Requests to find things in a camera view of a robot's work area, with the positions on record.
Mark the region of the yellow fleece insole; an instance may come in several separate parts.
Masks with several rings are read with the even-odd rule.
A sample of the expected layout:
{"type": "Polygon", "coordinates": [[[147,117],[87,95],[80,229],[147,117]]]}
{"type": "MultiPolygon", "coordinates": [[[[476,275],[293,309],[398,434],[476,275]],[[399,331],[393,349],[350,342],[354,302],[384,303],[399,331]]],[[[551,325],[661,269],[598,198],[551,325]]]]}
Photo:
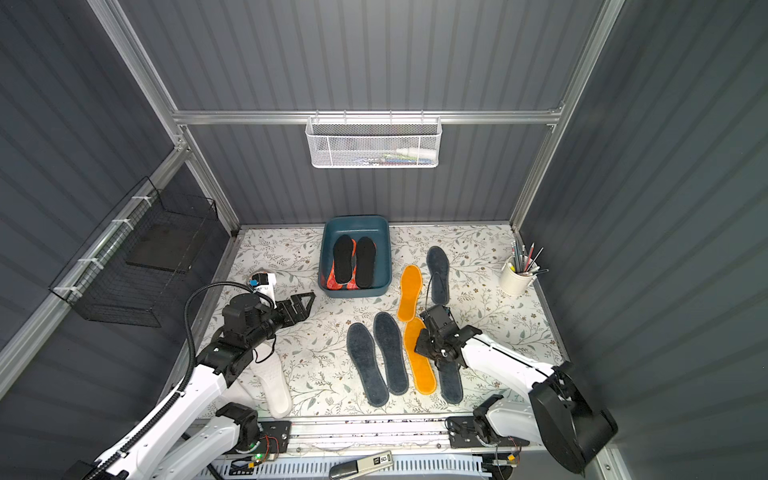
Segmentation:
{"type": "Polygon", "coordinates": [[[422,285],[420,268],[413,264],[407,265],[400,279],[400,301],[397,310],[397,318],[400,321],[409,322],[415,317],[422,285]]]}
{"type": "Polygon", "coordinates": [[[422,395],[431,395],[437,389],[437,380],[428,358],[416,352],[417,341],[424,328],[424,323],[419,317],[410,320],[405,327],[404,348],[416,391],[422,395]]]}

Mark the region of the red patterned insole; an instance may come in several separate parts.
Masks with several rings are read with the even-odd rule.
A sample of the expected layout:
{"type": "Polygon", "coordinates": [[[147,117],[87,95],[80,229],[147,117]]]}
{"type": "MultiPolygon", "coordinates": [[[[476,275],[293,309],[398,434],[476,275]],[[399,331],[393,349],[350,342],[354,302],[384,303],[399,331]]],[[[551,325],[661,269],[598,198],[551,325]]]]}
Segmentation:
{"type": "Polygon", "coordinates": [[[326,289],[328,290],[341,290],[344,287],[343,283],[339,283],[335,276],[335,269],[332,268],[328,278],[326,280],[326,289]]]}
{"type": "Polygon", "coordinates": [[[355,247],[355,252],[354,252],[354,256],[353,256],[353,267],[354,267],[354,271],[353,271],[352,279],[346,284],[346,287],[348,289],[356,290],[356,289],[359,289],[357,287],[356,281],[355,281],[355,273],[356,273],[356,247],[355,247]]]}

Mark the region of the black insole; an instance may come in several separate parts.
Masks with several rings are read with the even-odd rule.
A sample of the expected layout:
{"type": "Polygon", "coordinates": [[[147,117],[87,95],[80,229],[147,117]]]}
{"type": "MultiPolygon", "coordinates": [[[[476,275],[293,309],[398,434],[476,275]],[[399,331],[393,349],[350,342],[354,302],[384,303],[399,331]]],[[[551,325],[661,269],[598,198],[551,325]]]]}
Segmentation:
{"type": "Polygon", "coordinates": [[[359,289],[368,289],[373,285],[376,252],[376,245],[370,237],[362,237],[357,242],[355,281],[359,289]]]}
{"type": "Polygon", "coordinates": [[[339,285],[347,284],[353,276],[353,256],[356,242],[348,235],[340,236],[333,247],[333,278],[339,285]]]}

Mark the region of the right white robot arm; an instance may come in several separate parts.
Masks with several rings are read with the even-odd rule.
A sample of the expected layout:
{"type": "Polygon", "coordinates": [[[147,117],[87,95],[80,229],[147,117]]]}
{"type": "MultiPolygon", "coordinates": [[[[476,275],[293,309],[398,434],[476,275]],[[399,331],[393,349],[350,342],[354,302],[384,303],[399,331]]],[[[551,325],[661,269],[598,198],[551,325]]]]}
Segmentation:
{"type": "Polygon", "coordinates": [[[415,353],[442,373],[465,368],[511,389],[474,408],[471,439],[493,447],[538,443],[566,470],[581,473],[618,433],[614,417],[594,399],[573,363],[551,365],[519,354],[474,326],[460,327],[446,306],[435,305],[420,317],[425,328],[415,353]]]}

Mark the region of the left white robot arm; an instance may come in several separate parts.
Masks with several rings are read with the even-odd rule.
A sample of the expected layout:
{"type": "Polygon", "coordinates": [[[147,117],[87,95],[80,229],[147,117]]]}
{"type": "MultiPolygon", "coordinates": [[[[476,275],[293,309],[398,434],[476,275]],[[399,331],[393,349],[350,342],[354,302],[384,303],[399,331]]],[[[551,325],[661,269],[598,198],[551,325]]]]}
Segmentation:
{"type": "Polygon", "coordinates": [[[190,479],[218,456],[256,450],[262,438],[256,411],[230,402],[189,440],[188,427],[251,366],[259,378],[271,413],[284,417],[293,408],[280,358],[258,348],[274,341],[283,328],[308,319],[316,296],[306,292],[275,301],[246,291],[224,307],[224,325],[202,352],[191,358],[180,383],[124,438],[92,462],[78,461],[67,479],[190,479]]]}

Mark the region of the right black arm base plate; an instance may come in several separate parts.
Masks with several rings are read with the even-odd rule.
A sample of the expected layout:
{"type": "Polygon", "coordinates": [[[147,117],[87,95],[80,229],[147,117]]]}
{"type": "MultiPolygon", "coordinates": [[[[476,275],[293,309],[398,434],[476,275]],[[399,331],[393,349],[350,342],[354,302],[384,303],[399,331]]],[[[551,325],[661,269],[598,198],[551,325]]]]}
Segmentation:
{"type": "Polygon", "coordinates": [[[450,416],[444,421],[448,432],[449,444],[453,449],[480,447],[519,448],[531,444],[530,441],[496,434],[485,421],[477,421],[473,416],[450,416]]]}

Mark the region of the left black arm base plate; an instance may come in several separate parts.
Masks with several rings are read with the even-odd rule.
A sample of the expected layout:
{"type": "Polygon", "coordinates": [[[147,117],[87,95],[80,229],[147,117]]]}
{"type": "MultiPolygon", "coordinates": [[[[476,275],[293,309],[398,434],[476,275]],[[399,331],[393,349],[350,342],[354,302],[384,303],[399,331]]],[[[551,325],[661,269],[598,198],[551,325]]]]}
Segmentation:
{"type": "Polygon", "coordinates": [[[256,455],[264,459],[269,455],[287,452],[292,423],[290,421],[260,421],[258,433],[224,452],[224,455],[256,455]]]}

